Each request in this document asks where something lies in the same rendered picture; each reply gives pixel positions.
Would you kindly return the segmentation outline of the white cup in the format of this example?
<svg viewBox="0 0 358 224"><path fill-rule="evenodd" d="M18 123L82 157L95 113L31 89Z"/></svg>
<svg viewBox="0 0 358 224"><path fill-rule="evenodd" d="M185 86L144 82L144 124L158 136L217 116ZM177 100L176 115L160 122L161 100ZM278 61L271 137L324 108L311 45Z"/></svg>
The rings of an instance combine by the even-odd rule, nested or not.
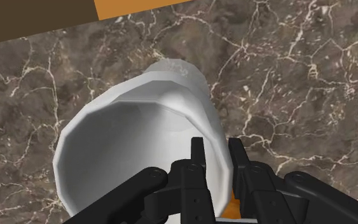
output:
<svg viewBox="0 0 358 224"><path fill-rule="evenodd" d="M231 199L233 167L200 70L162 59L86 104L62 129L53 158L59 199L75 215L146 167L188 159L202 137L214 212Z"/></svg>

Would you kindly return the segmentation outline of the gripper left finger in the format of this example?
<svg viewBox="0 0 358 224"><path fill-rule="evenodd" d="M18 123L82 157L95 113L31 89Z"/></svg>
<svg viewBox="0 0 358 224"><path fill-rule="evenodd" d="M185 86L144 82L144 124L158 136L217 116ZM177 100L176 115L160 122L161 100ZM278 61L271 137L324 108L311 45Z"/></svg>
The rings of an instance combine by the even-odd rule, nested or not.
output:
<svg viewBox="0 0 358 224"><path fill-rule="evenodd" d="M64 224L167 224L179 214L179 224L215 224L206 182L203 139L191 139L191 157L176 160L166 172L147 167Z"/></svg>

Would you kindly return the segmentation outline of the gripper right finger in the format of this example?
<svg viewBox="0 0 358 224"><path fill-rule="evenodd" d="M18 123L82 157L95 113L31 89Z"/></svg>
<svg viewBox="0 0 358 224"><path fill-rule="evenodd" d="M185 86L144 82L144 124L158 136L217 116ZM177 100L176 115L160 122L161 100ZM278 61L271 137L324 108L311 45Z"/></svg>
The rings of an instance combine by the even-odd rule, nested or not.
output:
<svg viewBox="0 0 358 224"><path fill-rule="evenodd" d="M258 224L358 224L358 200L302 171L278 177L268 164L249 160L239 138L229 139L228 147L242 218Z"/></svg>

